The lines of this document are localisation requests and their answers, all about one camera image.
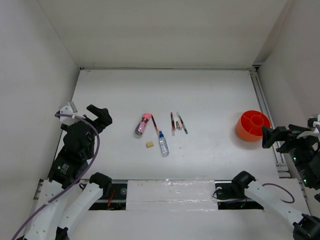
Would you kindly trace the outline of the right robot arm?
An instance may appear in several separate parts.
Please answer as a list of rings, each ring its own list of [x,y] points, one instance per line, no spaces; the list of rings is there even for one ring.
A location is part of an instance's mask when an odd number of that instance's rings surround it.
[[[276,149],[280,154],[289,154],[302,183],[309,189],[320,188],[320,123],[313,122],[308,127],[290,124],[275,129],[263,126],[262,148],[269,149],[276,142],[282,145]],[[247,171],[241,171],[228,184],[226,199],[229,204],[245,205],[247,200],[260,205],[264,210],[280,220],[292,233],[295,240],[318,240],[320,219],[303,213],[293,206],[296,194],[276,182],[260,183]]]

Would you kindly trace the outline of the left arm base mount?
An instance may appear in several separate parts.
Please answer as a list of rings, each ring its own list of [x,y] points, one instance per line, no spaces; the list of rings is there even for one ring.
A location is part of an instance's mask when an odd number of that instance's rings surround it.
[[[123,211],[126,210],[127,204],[127,181],[116,181],[112,183],[112,187],[108,194],[104,191],[90,208],[90,211]]]

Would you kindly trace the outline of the blue spray bottle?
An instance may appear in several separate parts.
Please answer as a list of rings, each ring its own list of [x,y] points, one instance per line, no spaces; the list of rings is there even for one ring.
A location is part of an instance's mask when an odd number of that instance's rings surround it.
[[[169,148],[168,148],[168,144],[166,141],[166,138],[164,137],[164,134],[162,131],[159,131],[159,146],[160,146],[160,150],[161,150],[161,154],[163,157],[167,157],[170,154]]]

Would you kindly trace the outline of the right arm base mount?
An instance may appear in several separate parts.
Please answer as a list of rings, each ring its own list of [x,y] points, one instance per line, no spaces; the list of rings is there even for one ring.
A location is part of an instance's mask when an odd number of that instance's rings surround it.
[[[264,208],[232,189],[231,182],[218,182],[212,197],[217,200],[218,210],[263,210]]]

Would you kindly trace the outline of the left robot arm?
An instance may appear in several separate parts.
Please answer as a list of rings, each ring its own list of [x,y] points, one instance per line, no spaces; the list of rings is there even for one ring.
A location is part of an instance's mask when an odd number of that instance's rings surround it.
[[[104,199],[111,194],[112,179],[96,172],[77,199],[67,205],[72,188],[98,155],[100,133],[113,122],[107,108],[90,104],[86,109],[96,119],[79,115],[71,101],[55,113],[54,116],[60,120],[60,128],[66,133],[63,146],[49,170],[43,204],[17,230],[14,240],[68,240],[90,207],[99,198]]]

